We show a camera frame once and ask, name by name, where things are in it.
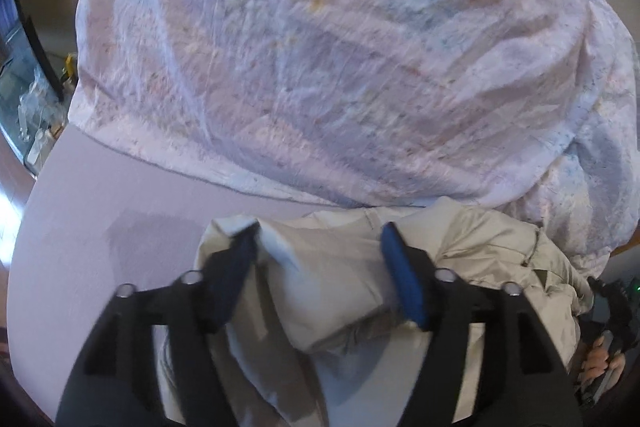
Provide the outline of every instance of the hand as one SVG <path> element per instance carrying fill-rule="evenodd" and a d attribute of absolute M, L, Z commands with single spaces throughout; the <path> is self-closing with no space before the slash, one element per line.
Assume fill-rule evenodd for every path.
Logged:
<path fill-rule="evenodd" d="M 605 371 L 609 368 L 613 369 L 609 383 L 605 391 L 611 389 L 620 380 L 620 376 L 625 369 L 625 355 L 617 353 L 615 357 L 609 362 L 609 353 L 602 347 L 604 343 L 604 337 L 600 337 L 593 343 L 593 348 L 587 355 L 587 359 L 582 365 L 583 371 L 580 374 L 580 381 L 584 385 L 589 385 L 593 380 L 601 375 L 604 375 Z"/>

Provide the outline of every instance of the silver screw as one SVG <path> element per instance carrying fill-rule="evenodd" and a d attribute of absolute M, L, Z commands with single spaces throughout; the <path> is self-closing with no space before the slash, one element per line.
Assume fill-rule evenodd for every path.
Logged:
<path fill-rule="evenodd" d="M 522 286 L 514 282 L 506 282 L 502 285 L 502 291 L 515 297 L 522 294 Z"/>
<path fill-rule="evenodd" d="M 186 273 L 183 273 L 180 277 L 180 280 L 183 284 L 197 284 L 204 279 L 202 272 L 199 270 L 189 270 Z"/>
<path fill-rule="evenodd" d="M 126 299 L 127 297 L 132 296 L 135 292 L 136 287 L 127 282 L 118 286 L 118 289 L 116 289 L 116 297 Z"/>
<path fill-rule="evenodd" d="M 453 270 L 449 268 L 438 268 L 436 270 L 436 279 L 442 282 L 453 282 L 458 276 Z"/>

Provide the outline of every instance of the beige fabric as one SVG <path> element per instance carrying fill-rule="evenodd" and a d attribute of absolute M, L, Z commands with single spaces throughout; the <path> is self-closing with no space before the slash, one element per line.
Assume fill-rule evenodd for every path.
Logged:
<path fill-rule="evenodd" d="M 286 223 L 217 219 L 204 235 L 196 267 L 256 220 L 258 266 L 222 340 L 211 344 L 219 370 L 233 367 L 234 379 L 244 379 L 227 385 L 222 378 L 243 426 L 398 422 L 431 335 L 402 324 L 397 312 L 378 240 L 389 221 L 409 245 L 473 284 L 523 286 L 565 364 L 579 336 L 574 316 L 593 302 L 586 280 L 537 227 L 449 198 L 424 209 L 324 211 Z M 544 285 L 534 270 L 547 272 Z M 472 325 L 470 332 L 456 420 L 472 412 L 482 363 L 483 327 Z M 248 404 L 255 411 L 263 407 L 256 400 L 271 406 L 268 414 L 247 414 Z M 170 402 L 168 416 L 178 419 Z"/>

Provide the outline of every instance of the wrinkled fabric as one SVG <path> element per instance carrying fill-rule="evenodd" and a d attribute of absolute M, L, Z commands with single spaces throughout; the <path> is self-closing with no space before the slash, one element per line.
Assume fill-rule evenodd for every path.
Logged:
<path fill-rule="evenodd" d="M 598 274 L 639 217 L 634 44 L 605 0 L 80 0 L 70 121 L 242 192 L 441 195 Z"/>
<path fill-rule="evenodd" d="M 196 268 L 256 221 L 257 266 L 225 331 L 209 343 L 243 427 L 398 424 L 431 334 L 404 323 L 399 313 L 380 252 L 380 232 L 389 221 L 410 247 L 467 282 L 492 289 L 520 284 L 565 365 L 579 339 L 574 316 L 593 303 L 587 281 L 538 227 L 449 198 L 424 210 L 326 211 L 284 223 L 215 219 Z M 483 341 L 484 326 L 471 325 L 456 420 L 473 410 Z M 165 345 L 162 388 L 172 381 L 167 352 Z M 273 408 L 257 413 L 266 404 Z M 181 420 L 175 390 L 164 405 L 169 418 Z"/>

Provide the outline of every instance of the pastel tie-dye cloth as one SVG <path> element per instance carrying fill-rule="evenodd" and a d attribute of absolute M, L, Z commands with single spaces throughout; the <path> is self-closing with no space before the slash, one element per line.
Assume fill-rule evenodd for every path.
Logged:
<path fill-rule="evenodd" d="M 71 121 L 242 192 L 498 207 L 599 273 L 638 222 L 638 60 L 604 0 L 80 0 Z"/>

